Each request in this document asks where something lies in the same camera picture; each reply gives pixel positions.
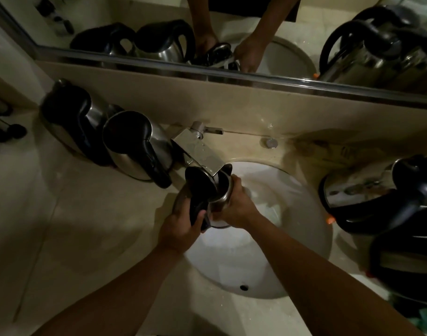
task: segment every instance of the beige marble countertop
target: beige marble countertop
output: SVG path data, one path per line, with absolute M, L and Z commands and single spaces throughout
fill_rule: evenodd
M 316 191 L 330 169 L 350 163 L 327 149 L 279 139 L 269 150 L 260 136 L 205 135 L 205 143 L 225 161 L 247 160 L 276 166 Z M 184 180 L 160 189 L 112 168 L 74 156 L 23 295 L 16 334 L 34 329 L 76 300 L 100 288 L 149 253 Z M 359 264 L 368 240 L 334 226 L 330 261 L 386 295 L 363 276 Z M 289 297 L 261 300 L 230 294 L 183 260 L 165 280 L 139 335 L 310 335 Z

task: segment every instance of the sink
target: sink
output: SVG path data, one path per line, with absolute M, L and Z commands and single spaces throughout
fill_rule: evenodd
M 232 166 L 261 214 L 317 254 L 329 257 L 332 228 L 326 224 L 315 194 L 272 166 L 251 162 L 233 162 Z M 185 257 L 202 275 L 229 292 L 267 299 L 287 295 L 245 230 L 210 228 Z
M 229 42 L 232 51 L 247 35 L 231 37 L 224 41 Z M 266 47 L 257 73 L 275 75 L 279 77 L 312 79 L 316 67 L 311 58 L 295 44 L 275 37 Z

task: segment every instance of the mirror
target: mirror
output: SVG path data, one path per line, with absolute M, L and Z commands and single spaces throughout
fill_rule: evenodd
M 427 96 L 427 0 L 0 4 L 39 46 Z

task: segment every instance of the chrome faucet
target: chrome faucet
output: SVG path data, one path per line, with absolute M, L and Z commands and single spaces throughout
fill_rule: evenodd
M 214 177 L 225 163 L 202 141 L 204 133 L 223 134 L 224 131 L 195 121 L 189 129 L 184 128 L 171 140 L 181 148 L 186 166 L 195 162 Z

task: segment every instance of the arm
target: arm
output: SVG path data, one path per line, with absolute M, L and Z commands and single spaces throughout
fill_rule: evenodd
M 377 294 L 282 232 L 256 209 L 234 176 L 230 205 L 214 219 L 247 230 L 313 336 L 420 336 Z
M 209 0 L 187 0 L 187 2 L 192 15 L 196 52 L 198 55 L 204 55 L 218 43 L 210 22 Z
M 235 49 L 243 72 L 254 73 L 262 61 L 266 46 L 299 0 L 271 0 L 254 32 Z
M 165 220 L 155 249 L 104 287 L 44 324 L 33 336 L 130 336 L 141 327 L 164 279 L 200 235 L 205 211 L 190 226 L 190 200 Z

